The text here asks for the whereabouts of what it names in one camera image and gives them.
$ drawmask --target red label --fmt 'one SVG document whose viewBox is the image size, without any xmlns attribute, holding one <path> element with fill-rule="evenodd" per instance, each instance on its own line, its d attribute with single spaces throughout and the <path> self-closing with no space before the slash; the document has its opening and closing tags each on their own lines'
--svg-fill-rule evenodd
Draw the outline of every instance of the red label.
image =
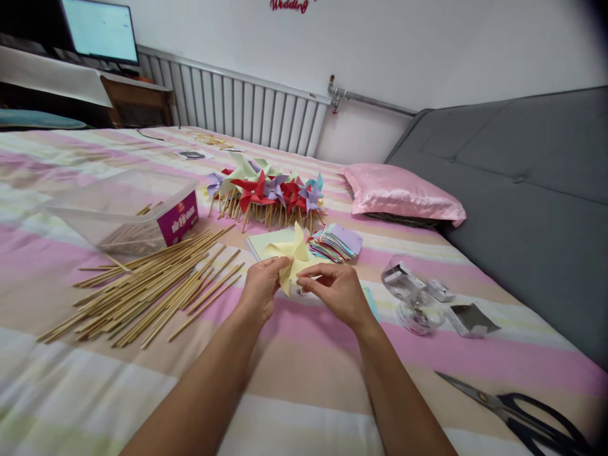
<svg viewBox="0 0 608 456">
<path fill-rule="evenodd" d="M 181 241 L 182 236 L 197 221 L 196 191 L 193 191 L 158 219 L 158 226 L 163 238 L 165 238 L 167 247 Z"/>
<path fill-rule="evenodd" d="M 272 11 L 299 10 L 300 13 L 304 14 L 308 9 L 308 0 L 304 0 L 303 2 L 299 2 L 298 0 L 270 0 L 270 8 Z"/>
</svg>

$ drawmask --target red wedding sign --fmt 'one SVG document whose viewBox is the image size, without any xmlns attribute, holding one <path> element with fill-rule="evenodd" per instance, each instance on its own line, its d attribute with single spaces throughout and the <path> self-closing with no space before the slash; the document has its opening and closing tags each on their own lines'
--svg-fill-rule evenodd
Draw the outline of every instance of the red wedding sign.
<svg viewBox="0 0 608 456">
<path fill-rule="evenodd" d="M 308 0 L 299 2 L 298 0 L 270 0 L 270 8 L 276 10 L 299 10 L 300 13 L 306 13 L 308 9 Z"/>
</svg>

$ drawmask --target gray sofa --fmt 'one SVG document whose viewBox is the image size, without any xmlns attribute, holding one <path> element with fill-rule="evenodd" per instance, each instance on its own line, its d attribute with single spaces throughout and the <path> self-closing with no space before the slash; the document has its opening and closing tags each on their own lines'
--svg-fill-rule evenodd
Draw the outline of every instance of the gray sofa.
<svg viewBox="0 0 608 456">
<path fill-rule="evenodd" d="M 458 198 L 441 233 L 608 370 L 608 87 L 422 111 L 385 163 Z"/>
</svg>

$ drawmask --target scissor blade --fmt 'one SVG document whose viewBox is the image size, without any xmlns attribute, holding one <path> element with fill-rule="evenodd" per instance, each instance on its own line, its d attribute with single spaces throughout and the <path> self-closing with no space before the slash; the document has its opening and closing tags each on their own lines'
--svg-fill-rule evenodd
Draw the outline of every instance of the scissor blade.
<svg viewBox="0 0 608 456">
<path fill-rule="evenodd" d="M 494 409 L 492 404 L 493 401 L 491 401 L 491 399 L 494 399 L 494 396 L 488 395 L 477 388 L 473 388 L 471 385 L 466 384 L 465 382 L 461 382 L 460 380 L 455 379 L 454 377 L 449 376 L 448 374 L 444 374 L 442 372 L 437 371 L 435 371 L 435 374 L 439 375 L 446 382 L 461 390 L 468 397 L 475 399 L 483 406 L 488 407 L 489 409 Z"/>
</svg>

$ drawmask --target scissors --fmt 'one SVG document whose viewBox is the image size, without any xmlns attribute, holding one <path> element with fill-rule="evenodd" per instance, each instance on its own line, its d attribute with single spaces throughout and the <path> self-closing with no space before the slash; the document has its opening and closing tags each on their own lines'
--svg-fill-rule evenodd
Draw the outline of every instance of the scissors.
<svg viewBox="0 0 608 456">
<path fill-rule="evenodd" d="M 559 454 L 566 456 L 591 455 L 593 449 L 578 429 L 557 410 L 537 401 L 534 398 L 520 393 L 492 396 L 473 388 L 471 385 L 450 377 L 447 374 L 435 371 L 445 381 L 455 386 L 468 397 L 473 398 L 484 407 L 490 409 L 503 420 L 509 429 L 522 441 L 534 456 L 545 456 L 538 448 L 536 442 L 545 445 Z M 541 420 L 522 410 L 515 400 L 528 402 L 555 418 L 570 433 L 570 436 L 561 433 Z"/>
</svg>

